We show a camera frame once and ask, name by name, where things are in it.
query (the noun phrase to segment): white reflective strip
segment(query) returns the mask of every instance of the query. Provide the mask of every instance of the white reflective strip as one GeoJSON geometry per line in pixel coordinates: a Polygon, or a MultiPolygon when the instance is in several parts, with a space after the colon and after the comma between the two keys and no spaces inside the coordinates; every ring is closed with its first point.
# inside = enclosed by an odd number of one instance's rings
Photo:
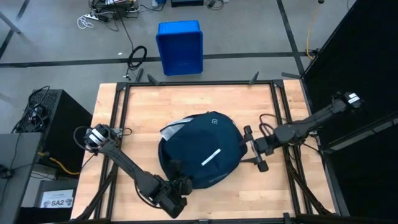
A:
{"type": "Polygon", "coordinates": [[[356,96],[356,94],[355,93],[352,93],[352,94],[350,94],[350,95],[348,95],[350,98],[354,98],[355,96],[356,96]]]}
{"type": "Polygon", "coordinates": [[[212,158],[214,158],[217,154],[221,152],[221,149],[217,149],[209,158],[201,163],[202,166],[206,165],[206,163],[210,162],[212,158]]]}
{"type": "Polygon", "coordinates": [[[97,144],[98,146],[101,145],[101,142],[94,136],[94,135],[89,135],[88,136],[91,140],[93,140],[93,142],[95,142],[95,144],[97,144]]]}
{"type": "Polygon", "coordinates": [[[349,103],[349,104],[352,104],[352,103],[354,103],[354,102],[357,101],[357,100],[359,100],[359,97],[355,96],[354,98],[348,100],[348,103],[349,103]]]}
{"type": "Polygon", "coordinates": [[[93,130],[91,130],[91,131],[92,131],[93,134],[95,134],[95,136],[97,136],[101,141],[105,141],[105,137],[102,136],[102,134],[99,133],[99,132],[97,131],[97,129],[93,129],[93,130]]]}

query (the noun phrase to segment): black curtain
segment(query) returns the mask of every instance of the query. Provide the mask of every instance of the black curtain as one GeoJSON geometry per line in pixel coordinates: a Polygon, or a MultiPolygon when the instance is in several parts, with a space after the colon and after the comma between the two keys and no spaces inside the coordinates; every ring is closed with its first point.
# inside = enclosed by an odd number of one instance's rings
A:
{"type": "Polygon", "coordinates": [[[396,0],[357,0],[307,68],[303,82],[312,113],[330,104],[338,91],[355,92],[365,102],[359,113],[319,130],[322,146],[397,114],[397,9],[396,0]]]}
{"type": "Polygon", "coordinates": [[[330,155],[349,214],[396,220],[398,125],[330,155]]]}

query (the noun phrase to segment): power strip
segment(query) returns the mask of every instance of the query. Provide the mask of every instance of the power strip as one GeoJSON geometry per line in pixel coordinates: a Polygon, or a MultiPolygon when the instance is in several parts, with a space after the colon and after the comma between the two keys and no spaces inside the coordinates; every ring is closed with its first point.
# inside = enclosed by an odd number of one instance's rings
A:
{"type": "Polygon", "coordinates": [[[87,19],[92,19],[98,21],[98,17],[96,15],[91,15],[91,14],[85,14],[84,15],[87,19]]]}

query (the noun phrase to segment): black panel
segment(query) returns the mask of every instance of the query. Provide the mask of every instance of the black panel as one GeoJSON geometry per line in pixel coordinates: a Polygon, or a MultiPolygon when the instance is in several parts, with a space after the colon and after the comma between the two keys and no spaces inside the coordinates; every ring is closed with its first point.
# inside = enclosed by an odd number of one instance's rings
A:
{"type": "Polygon", "coordinates": [[[397,113],[397,8],[395,0],[357,0],[305,72],[312,113],[337,91],[353,91],[366,103],[360,113],[323,126],[324,146],[397,113]]]}
{"type": "MultiPolygon", "coordinates": [[[[46,90],[42,90],[30,99],[31,108],[41,101],[45,92],[46,90]]],[[[49,117],[45,128],[41,130],[44,133],[41,151],[49,152],[50,157],[59,160],[71,172],[79,172],[84,150],[75,144],[73,132],[79,126],[90,126],[92,115],[63,90],[49,90],[41,105],[45,116],[49,117]]],[[[25,110],[28,115],[22,120],[20,132],[29,132],[35,126],[28,122],[31,110],[25,110]]],[[[77,138],[82,139],[83,135],[84,133],[78,133],[77,138]]],[[[40,163],[58,168],[59,174],[66,174],[59,165],[48,159],[42,158],[40,163]]]]}
{"type": "Polygon", "coordinates": [[[171,2],[172,2],[172,7],[203,5],[203,0],[171,0],[171,2]]]}
{"type": "Polygon", "coordinates": [[[330,156],[352,217],[396,219],[397,133],[395,125],[330,156]]]}

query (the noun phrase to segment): yellow cable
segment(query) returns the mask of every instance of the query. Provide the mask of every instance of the yellow cable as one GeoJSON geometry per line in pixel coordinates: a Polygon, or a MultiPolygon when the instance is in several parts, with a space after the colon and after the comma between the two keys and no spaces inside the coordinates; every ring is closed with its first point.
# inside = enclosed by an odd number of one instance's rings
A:
{"type": "MultiPolygon", "coordinates": [[[[44,154],[43,152],[38,152],[38,155],[39,155],[39,156],[45,156],[45,154],[44,154]]],[[[65,171],[66,173],[68,173],[68,174],[70,174],[70,175],[79,175],[79,174],[80,174],[80,172],[70,172],[67,168],[65,168],[65,167],[63,166],[63,164],[62,164],[60,161],[58,161],[58,160],[56,160],[56,159],[54,159],[54,158],[52,158],[52,157],[49,157],[49,159],[50,159],[51,161],[57,163],[57,164],[63,169],[63,171],[65,171]]]]}
{"type": "Polygon", "coordinates": [[[310,28],[308,29],[308,34],[307,34],[307,47],[306,47],[306,49],[305,49],[305,52],[307,53],[307,56],[308,56],[311,60],[313,60],[313,57],[312,57],[312,56],[310,55],[310,53],[308,52],[308,49],[310,48],[310,47],[309,47],[309,41],[310,41],[310,35],[311,35],[311,30],[312,30],[312,27],[313,27],[313,23],[315,22],[315,17],[317,16],[317,12],[318,12],[318,9],[319,9],[320,5],[321,5],[321,4],[318,4],[318,5],[317,5],[317,8],[315,9],[315,12],[313,13],[313,17],[312,17],[312,20],[311,20],[311,25],[310,25],[310,28]]]}

